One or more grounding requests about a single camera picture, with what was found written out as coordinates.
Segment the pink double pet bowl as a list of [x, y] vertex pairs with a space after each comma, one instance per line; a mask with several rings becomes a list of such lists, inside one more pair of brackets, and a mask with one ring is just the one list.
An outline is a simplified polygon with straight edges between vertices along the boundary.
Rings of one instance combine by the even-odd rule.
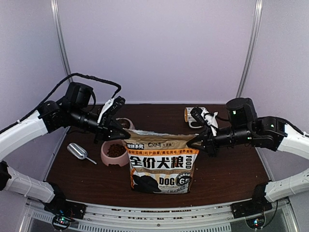
[[122, 140], [106, 141], [101, 146], [101, 160], [106, 166], [123, 167], [129, 163], [129, 157]]

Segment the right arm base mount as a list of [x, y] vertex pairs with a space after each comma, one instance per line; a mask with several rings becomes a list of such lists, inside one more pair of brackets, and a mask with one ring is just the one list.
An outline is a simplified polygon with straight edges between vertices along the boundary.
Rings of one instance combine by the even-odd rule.
[[246, 224], [251, 229], [262, 229], [266, 225], [265, 212], [271, 210], [272, 203], [266, 198], [266, 183], [258, 184], [250, 200], [231, 204], [231, 211], [234, 219], [247, 218]]

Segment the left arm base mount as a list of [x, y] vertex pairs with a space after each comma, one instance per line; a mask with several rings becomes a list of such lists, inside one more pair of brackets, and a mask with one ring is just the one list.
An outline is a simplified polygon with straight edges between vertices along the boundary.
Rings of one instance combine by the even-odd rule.
[[43, 203], [44, 210], [54, 215], [52, 226], [56, 230], [63, 231], [66, 230], [72, 222], [84, 218], [86, 205], [68, 201], [57, 184], [50, 183], [50, 185], [53, 188], [55, 196], [50, 203]]

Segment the metal scoop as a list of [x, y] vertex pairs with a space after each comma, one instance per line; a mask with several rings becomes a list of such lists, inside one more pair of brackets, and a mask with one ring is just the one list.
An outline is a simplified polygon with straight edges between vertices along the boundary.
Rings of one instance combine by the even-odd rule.
[[81, 146], [79, 146], [76, 143], [70, 143], [67, 146], [67, 150], [72, 153], [76, 158], [80, 159], [80, 160], [89, 160], [90, 162], [92, 162], [93, 164], [97, 165], [97, 162], [95, 162], [94, 160], [92, 160], [91, 158], [88, 157], [88, 153], [87, 151], [82, 148]]

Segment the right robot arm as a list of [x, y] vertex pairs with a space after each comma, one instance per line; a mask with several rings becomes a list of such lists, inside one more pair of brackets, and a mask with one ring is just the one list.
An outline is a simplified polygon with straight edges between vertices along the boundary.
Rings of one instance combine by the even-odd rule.
[[[288, 152], [309, 158], [309, 135], [284, 118], [258, 117], [252, 99], [234, 98], [226, 104], [229, 127], [219, 128], [216, 113], [194, 107], [190, 115], [206, 129], [187, 142], [190, 148], [216, 156], [221, 147], [248, 144], [272, 151]], [[296, 195], [309, 189], [309, 171], [305, 170], [280, 181], [259, 184], [254, 188], [248, 210], [258, 213], [266, 202]]]

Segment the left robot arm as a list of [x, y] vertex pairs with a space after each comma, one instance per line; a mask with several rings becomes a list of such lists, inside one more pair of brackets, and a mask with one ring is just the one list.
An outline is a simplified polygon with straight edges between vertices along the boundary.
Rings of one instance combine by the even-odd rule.
[[34, 179], [16, 171], [5, 162], [5, 158], [35, 140], [60, 128], [76, 127], [93, 133], [94, 142], [128, 139], [130, 134], [115, 119], [115, 113], [124, 106], [126, 100], [111, 97], [99, 114], [87, 111], [90, 98], [95, 98], [93, 88], [72, 82], [65, 95], [58, 101], [45, 101], [29, 116], [0, 134], [0, 189], [15, 192], [25, 197], [50, 203], [60, 215], [66, 214], [70, 207], [65, 196], [56, 185]]

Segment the dog food bag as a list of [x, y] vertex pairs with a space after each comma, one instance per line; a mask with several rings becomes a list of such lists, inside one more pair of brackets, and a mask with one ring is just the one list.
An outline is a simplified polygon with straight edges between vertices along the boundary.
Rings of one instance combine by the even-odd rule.
[[186, 194], [191, 190], [199, 150], [189, 148], [193, 134], [168, 134], [127, 130], [124, 140], [133, 191]]

